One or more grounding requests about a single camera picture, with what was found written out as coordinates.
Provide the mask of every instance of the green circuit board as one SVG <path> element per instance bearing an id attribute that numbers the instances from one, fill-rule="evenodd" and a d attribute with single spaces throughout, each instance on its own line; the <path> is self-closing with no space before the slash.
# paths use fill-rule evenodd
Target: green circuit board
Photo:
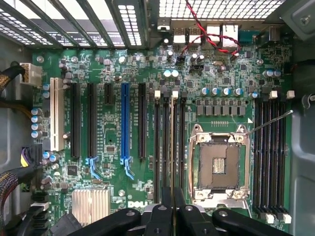
<path id="1" fill-rule="evenodd" d="M 167 59 L 167 51 L 173 50 L 174 56 Z M 290 62 L 291 45 L 288 43 L 273 45 L 264 49 L 257 49 L 255 45 L 248 45 L 242 48 L 239 58 L 231 61 L 230 56 L 218 54 L 213 50 L 202 48 L 190 49 L 185 52 L 185 62 L 177 64 L 176 57 L 181 52 L 180 47 L 165 48 L 158 47 L 148 51 L 127 51 L 127 50 L 64 50 L 64 51 L 38 51 L 33 54 L 33 64 L 41 66 L 43 69 L 43 83 L 50 83 L 50 78 L 61 78 L 59 64 L 64 62 L 71 73 L 70 79 L 80 84 L 81 96 L 81 158 L 74 160 L 70 156 L 70 143 L 65 142 L 64 150 L 58 152 L 61 156 L 57 168 L 52 169 L 48 165 L 44 170 L 44 176 L 52 178 L 52 186 L 46 192 L 50 195 L 51 217 L 50 223 L 54 225 L 62 215 L 71 211 L 71 192 L 74 189 L 108 189 L 110 191 L 110 212 L 125 207 L 135 207 L 143 211 L 146 205 L 154 203 L 154 133 L 155 133 L 155 112 L 154 112 L 154 92 L 179 91 L 179 97 L 183 91 L 187 92 L 185 106 L 185 171 L 184 171 L 184 196 L 187 203 L 192 203 L 188 192 L 188 172 L 187 155 L 189 152 L 189 138 L 195 124 L 200 124 L 204 131 L 208 132 L 235 132 L 242 124 L 248 130 L 254 128 L 255 102 L 250 97 L 253 91 L 261 95 L 262 87 L 279 88 L 280 94 L 286 94 L 291 89 L 291 75 L 284 74 L 284 65 Z M 204 67 L 201 70 L 191 71 L 189 61 L 192 53 L 205 56 Z M 44 58 L 43 62 L 38 62 L 38 56 Z M 263 65 L 258 65 L 257 60 L 262 59 Z M 227 67 L 226 71 L 219 73 L 218 66 L 213 62 L 223 62 Z M 278 69 L 282 72 L 280 78 L 264 78 L 263 72 L 268 69 Z M 166 70 L 177 70 L 179 76 L 176 78 L 165 77 Z M 100 176 L 100 182 L 91 175 L 91 170 L 86 164 L 87 152 L 87 126 L 88 126 L 88 98 L 87 83 L 95 83 L 97 91 L 97 156 L 95 163 L 96 173 Z M 113 105 L 104 105 L 104 84 L 111 83 L 114 90 Z M 120 164 L 121 157 L 121 84 L 130 84 L 130 169 L 134 173 L 134 180 L 126 176 L 123 166 Z M 146 132 L 146 156 L 140 161 L 138 153 L 138 84 L 146 83 L 147 88 L 147 132 Z M 224 88 L 231 89 L 231 95 L 223 96 L 221 92 L 217 96 L 210 93 L 202 95 L 203 88 Z M 241 88 L 243 94 L 235 96 L 234 89 Z M 34 89 L 33 106 L 44 110 L 43 89 Z M 206 106 L 218 108 L 219 114 L 205 114 Z M 239 115 L 231 115 L 231 107 L 244 110 Z M 162 106 L 160 112 L 160 144 L 163 143 L 163 113 Z M 284 207 L 289 206 L 289 175 L 290 175 L 290 117 L 286 119 L 285 141 L 287 152 L 285 156 L 285 182 L 284 182 Z M 36 142 L 44 143 L 49 139 L 50 121 L 44 117 L 43 131 L 47 132 L 46 137 L 42 137 Z M 70 94 L 64 90 L 64 131 L 70 131 Z M 251 140 L 251 163 L 250 163 L 250 190 L 252 191 L 254 151 L 253 135 Z M 239 162 L 239 183 L 244 181 L 244 150 L 240 150 Z M 195 158 L 196 173 L 198 172 L 198 158 Z M 61 190 L 60 185 L 66 183 L 67 191 Z M 235 209 L 236 211 L 257 218 L 252 211 L 252 194 L 247 199 L 249 209 Z M 276 220 L 273 224 L 281 230 L 288 230 L 288 225 Z"/>

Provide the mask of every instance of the motherboard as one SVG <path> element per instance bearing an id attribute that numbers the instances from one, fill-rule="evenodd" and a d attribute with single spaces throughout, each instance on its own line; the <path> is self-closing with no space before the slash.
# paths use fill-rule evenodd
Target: motherboard
<path id="1" fill-rule="evenodd" d="M 122 208 L 159 203 L 181 187 L 211 214 L 228 207 L 287 231 L 290 117 L 288 42 L 242 47 L 33 54 L 32 137 L 43 149 L 37 188 L 50 225 L 72 212 L 82 226 Z"/>

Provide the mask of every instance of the white pci slot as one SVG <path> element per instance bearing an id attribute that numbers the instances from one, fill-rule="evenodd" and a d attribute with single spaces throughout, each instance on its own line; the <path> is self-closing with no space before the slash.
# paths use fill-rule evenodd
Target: white pci slot
<path id="1" fill-rule="evenodd" d="M 50 151 L 64 149 L 63 80 L 50 78 Z"/>

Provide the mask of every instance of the blue pcie slot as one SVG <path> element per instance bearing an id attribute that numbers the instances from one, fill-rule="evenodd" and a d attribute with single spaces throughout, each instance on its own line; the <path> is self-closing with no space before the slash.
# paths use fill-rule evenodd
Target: blue pcie slot
<path id="1" fill-rule="evenodd" d="M 125 172 L 128 177 L 133 180 L 133 174 L 130 171 L 130 155 L 129 155 L 129 122 L 130 122 L 130 84 L 122 83 L 122 144 L 120 164 L 124 165 Z"/>

